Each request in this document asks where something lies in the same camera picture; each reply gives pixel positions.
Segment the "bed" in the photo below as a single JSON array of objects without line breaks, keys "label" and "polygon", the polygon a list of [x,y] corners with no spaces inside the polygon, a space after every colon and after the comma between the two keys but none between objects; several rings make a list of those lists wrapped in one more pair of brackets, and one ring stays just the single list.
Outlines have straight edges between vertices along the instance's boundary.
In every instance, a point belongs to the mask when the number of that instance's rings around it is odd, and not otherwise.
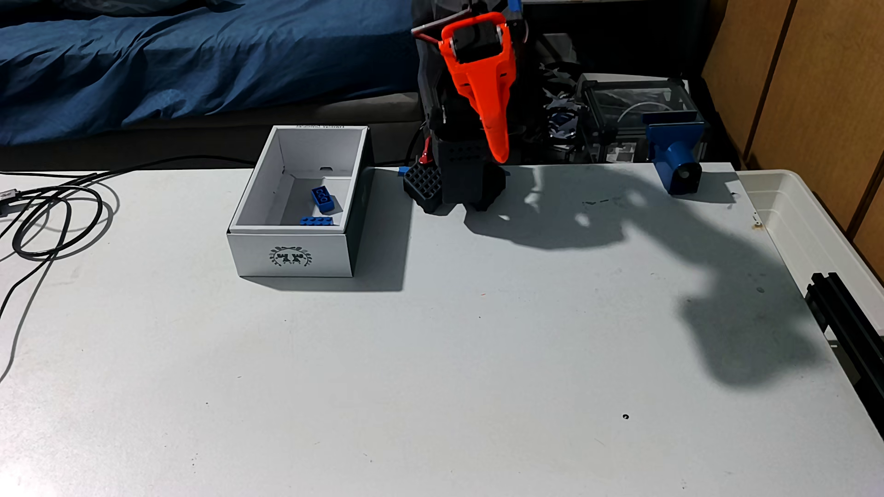
[{"label": "bed", "polygon": [[234,1],[0,28],[0,146],[416,89],[410,0]]}]

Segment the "blue lego brick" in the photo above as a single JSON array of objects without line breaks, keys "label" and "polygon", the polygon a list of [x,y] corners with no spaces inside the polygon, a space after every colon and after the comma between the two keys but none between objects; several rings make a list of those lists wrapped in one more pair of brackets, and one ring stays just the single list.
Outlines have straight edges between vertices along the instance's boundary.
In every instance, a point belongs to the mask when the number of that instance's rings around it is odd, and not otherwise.
[{"label": "blue lego brick", "polygon": [[332,218],[301,218],[301,226],[334,226]]},{"label": "blue lego brick", "polygon": [[320,212],[328,212],[329,210],[334,209],[334,201],[332,200],[332,194],[329,193],[328,188],[313,188],[310,192],[313,193],[313,202],[319,207]]}]

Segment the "white cardboard box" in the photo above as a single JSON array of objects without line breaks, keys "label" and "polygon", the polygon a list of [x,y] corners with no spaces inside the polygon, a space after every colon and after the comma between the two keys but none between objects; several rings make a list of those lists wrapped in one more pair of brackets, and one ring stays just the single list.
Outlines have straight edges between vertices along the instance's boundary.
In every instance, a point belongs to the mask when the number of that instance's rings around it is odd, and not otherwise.
[{"label": "white cardboard box", "polygon": [[[240,276],[353,276],[374,170],[367,126],[274,126],[227,242]],[[311,189],[335,203],[323,214]],[[328,216],[334,226],[300,226]]]}]

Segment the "black cable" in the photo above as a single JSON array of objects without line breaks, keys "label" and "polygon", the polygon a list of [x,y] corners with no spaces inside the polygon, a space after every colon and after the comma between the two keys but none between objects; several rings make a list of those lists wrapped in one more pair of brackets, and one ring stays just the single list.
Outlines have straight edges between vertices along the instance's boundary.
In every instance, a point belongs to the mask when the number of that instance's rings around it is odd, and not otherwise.
[{"label": "black cable", "polygon": [[[25,259],[40,261],[39,264],[32,271],[26,274],[22,279],[16,281],[12,287],[10,287],[9,291],[6,293],[6,296],[3,300],[3,304],[0,304],[0,318],[3,317],[4,311],[6,310],[6,305],[9,303],[9,300],[12,297],[12,293],[18,288],[22,283],[27,281],[29,278],[34,276],[42,267],[47,264],[51,264],[60,253],[69,249],[70,247],[76,245],[78,242],[82,241],[86,238],[96,226],[100,222],[102,212],[104,211],[104,203],[102,201],[102,197],[96,192],[93,188],[88,187],[93,183],[96,183],[100,180],[109,178],[111,176],[118,176],[119,174],[126,174],[127,172],[132,172],[138,169],[143,169],[146,167],[150,167],[153,165],[165,164],[169,162],[179,161],[179,160],[189,160],[189,159],[214,159],[214,160],[224,160],[228,162],[235,162],[240,164],[248,164],[255,165],[254,162],[238,159],[236,157],[225,157],[225,156],[209,156],[209,155],[192,155],[192,156],[179,156],[179,157],[169,157],[165,159],[159,159],[156,161],[147,162],[144,164],[132,165],[124,168],[117,169],[116,171],[106,171],[106,172],[92,172],[90,174],[83,174],[80,176],[76,175],[64,175],[64,174],[43,174],[36,172],[0,172],[0,174],[6,175],[16,175],[16,176],[42,176],[48,178],[66,178],[70,179],[65,183],[54,187],[38,187],[30,190],[25,190],[22,192],[15,192],[11,197],[5,198],[0,201],[0,209],[7,206],[12,206],[13,204],[25,203],[21,207],[21,211],[12,220],[12,222],[5,227],[5,229],[0,232],[0,239],[2,239],[10,229],[19,222],[19,220],[25,215],[27,212],[27,216],[18,225],[18,228],[12,235],[12,250],[18,254],[19,256],[24,257]],[[86,193],[91,195],[91,199],[84,198],[65,198],[67,195],[73,195],[75,193]],[[68,230],[70,229],[71,219],[72,219],[72,206],[71,201],[73,200],[94,200],[95,201],[95,216],[89,222],[89,224],[81,231],[80,234],[71,238],[70,240],[65,241],[67,238]],[[58,243],[55,247],[45,249],[45,250],[36,250],[30,251],[25,250],[24,245],[27,244],[25,240],[27,233],[37,224],[37,220],[42,215],[49,215],[50,210],[56,205],[63,203],[65,205],[65,222],[61,229],[61,234],[58,237]],[[16,330],[15,335],[12,339],[12,348],[10,352],[9,362],[6,364],[6,368],[3,374],[0,374],[0,382],[2,382],[6,375],[9,374],[9,371],[12,367],[12,362],[15,359],[15,349],[19,343],[19,332],[20,329]]]},{"label": "black cable", "polygon": [[6,176],[39,176],[41,178],[81,178],[82,175],[78,174],[49,174],[42,172],[7,172],[0,171],[0,174],[5,174]]},{"label": "black cable", "polygon": [[376,162],[375,166],[380,167],[383,165],[409,164],[411,162],[411,160],[414,159],[414,157],[412,157],[411,153],[415,149],[415,143],[417,143],[417,137],[419,137],[421,135],[421,132],[423,131],[424,126],[427,126],[427,121],[424,121],[423,123],[421,123],[421,125],[417,128],[417,131],[415,131],[415,135],[411,137],[411,142],[408,144],[408,152],[406,152],[404,159],[388,160],[386,162]]},{"label": "black cable", "polygon": [[[64,198],[53,199],[53,202],[56,202],[56,204],[59,202],[63,202],[63,203],[65,203],[65,207],[67,208],[67,215],[65,216],[65,223],[61,228],[61,234],[58,235],[58,245],[61,246],[61,245],[65,244],[65,237],[67,236],[67,230],[71,226],[71,216],[72,216],[71,203],[67,199],[64,199]],[[16,217],[16,220],[18,220],[20,217],[21,217],[21,214],[19,214]],[[3,231],[3,233],[0,233],[0,236],[3,236],[3,234],[5,234],[7,231],[8,231],[8,228],[5,229]],[[19,287],[19,285],[21,285],[22,283],[27,281],[27,279],[34,276],[43,266],[51,263],[51,261],[54,260],[56,256],[57,256],[57,252],[55,254],[47,256],[39,264],[37,264],[37,267],[33,268],[33,270],[31,270],[31,272],[26,274],[22,279],[19,279],[18,281],[16,281],[12,285],[12,287],[10,287],[9,292],[6,292],[6,296],[3,299],[3,304],[0,304],[0,317],[3,316],[3,313],[6,310],[6,304],[9,303],[9,299],[12,298],[12,292],[14,292],[15,289]],[[12,363],[15,361],[15,349],[19,346],[19,336],[20,335],[21,335],[21,327],[19,326],[16,328],[15,335],[12,337],[12,347],[10,348],[10,352],[9,352],[9,361],[6,363],[6,367],[4,368],[3,374],[0,374],[0,383],[3,383],[3,380],[6,379],[6,375],[8,375],[9,371],[12,369]]]}]

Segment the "orange robot gripper finger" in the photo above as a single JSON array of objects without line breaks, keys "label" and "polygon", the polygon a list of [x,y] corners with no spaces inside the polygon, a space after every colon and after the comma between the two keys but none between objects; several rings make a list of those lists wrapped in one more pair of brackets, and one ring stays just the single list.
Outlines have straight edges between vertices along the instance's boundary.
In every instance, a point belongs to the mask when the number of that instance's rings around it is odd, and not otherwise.
[{"label": "orange robot gripper finger", "polygon": [[[459,62],[453,49],[454,31],[487,21],[498,29],[501,52],[473,62]],[[442,29],[438,46],[457,92],[469,100],[482,120],[492,155],[498,162],[505,163],[509,157],[507,103],[509,87],[515,81],[515,53],[506,18],[500,12],[489,12],[449,24]]]}]

